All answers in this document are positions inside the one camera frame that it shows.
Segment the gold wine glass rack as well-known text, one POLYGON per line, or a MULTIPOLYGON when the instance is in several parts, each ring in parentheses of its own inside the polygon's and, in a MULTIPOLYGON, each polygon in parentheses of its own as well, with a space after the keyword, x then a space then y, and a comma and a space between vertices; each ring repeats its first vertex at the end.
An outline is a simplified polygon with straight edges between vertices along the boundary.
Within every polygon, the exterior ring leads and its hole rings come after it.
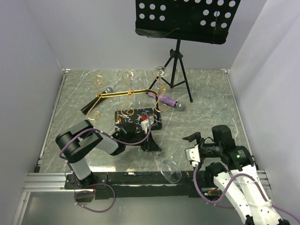
MULTIPOLYGON (((153 77, 155 78, 154 83, 156 83, 158 76, 155 77, 154 73, 152 72, 153 77)), ((112 98, 112 97, 121 97, 121 96, 129 96, 127 101, 124 103, 124 105, 121 108, 121 114, 126 116, 126 117, 130 117, 134 114, 134 109, 132 107, 129 107, 128 109, 126 109, 126 106, 128 104, 128 102, 131 100, 132 96, 134 95, 138 95, 138 94, 147 94, 147 93, 153 93, 156 96, 159 95, 164 95, 166 92, 166 86, 163 84, 163 88, 161 88, 158 92, 152 90, 152 88, 150 89, 143 89, 143 90, 134 90, 133 87, 131 87, 129 85, 129 83, 127 82, 127 78, 124 76, 124 74, 122 75, 122 80, 123 82, 128 86, 129 90, 127 91, 121 91, 121 92, 113 92, 113 93, 107 93, 107 94, 102 94, 102 91, 99 88, 99 85, 101 85, 104 82, 104 78, 101 75, 97 75, 95 77, 93 77, 92 79, 92 83, 95 86, 96 90, 97 90, 97 94, 100 94, 99 99, 96 101, 96 103, 92 106, 92 108, 88 111, 87 113, 87 118, 89 120, 98 120, 101 117, 101 112, 100 111, 95 111, 95 113, 90 116, 90 113, 92 112, 92 110, 96 107, 96 105, 100 102, 101 99, 105 99, 105 98, 112 98)), ((159 113, 164 113, 167 111, 168 106, 165 105, 164 103, 161 105, 161 108, 158 106, 159 101, 155 101, 154 104, 154 109, 159 112, 159 113)))

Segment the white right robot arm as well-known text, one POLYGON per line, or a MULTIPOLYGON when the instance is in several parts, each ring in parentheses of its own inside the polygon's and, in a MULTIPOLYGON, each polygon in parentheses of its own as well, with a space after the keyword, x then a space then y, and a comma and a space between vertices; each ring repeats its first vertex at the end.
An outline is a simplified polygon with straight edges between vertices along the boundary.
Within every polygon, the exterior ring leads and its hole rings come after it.
POLYGON ((185 154, 194 168, 193 182, 199 196, 217 207, 227 198, 244 225, 288 225, 289 221, 280 216, 280 209, 267 197, 249 150, 236 145, 227 125, 217 125, 211 130, 211 143, 200 132, 184 137, 188 142, 196 141, 194 147, 185 149, 185 154), (215 201, 205 197, 197 183, 197 173, 206 158, 221 160, 205 168, 205 183, 222 192, 215 201))

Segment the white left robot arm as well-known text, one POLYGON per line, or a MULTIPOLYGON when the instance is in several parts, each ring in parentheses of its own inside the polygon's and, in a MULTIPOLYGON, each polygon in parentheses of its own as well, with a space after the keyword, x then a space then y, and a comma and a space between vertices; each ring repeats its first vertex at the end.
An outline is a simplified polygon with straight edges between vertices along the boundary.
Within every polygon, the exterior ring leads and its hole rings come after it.
POLYGON ((84 120, 59 134, 55 142, 60 149, 60 158, 66 161, 73 172, 75 185, 81 188, 88 188, 92 184, 93 173, 85 157, 94 148, 111 156, 121 154, 127 146, 139 146, 145 152, 161 152, 148 127, 142 128, 129 122, 109 135, 84 120))

